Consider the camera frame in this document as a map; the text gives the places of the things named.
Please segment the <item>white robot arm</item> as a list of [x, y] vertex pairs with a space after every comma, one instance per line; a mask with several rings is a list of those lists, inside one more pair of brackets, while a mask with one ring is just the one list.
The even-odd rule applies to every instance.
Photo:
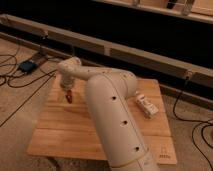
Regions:
[[85, 101], [111, 171], [160, 171], [126, 102], [138, 88], [132, 72], [83, 66], [77, 57], [60, 62], [58, 72], [64, 90], [75, 78], [86, 81]]

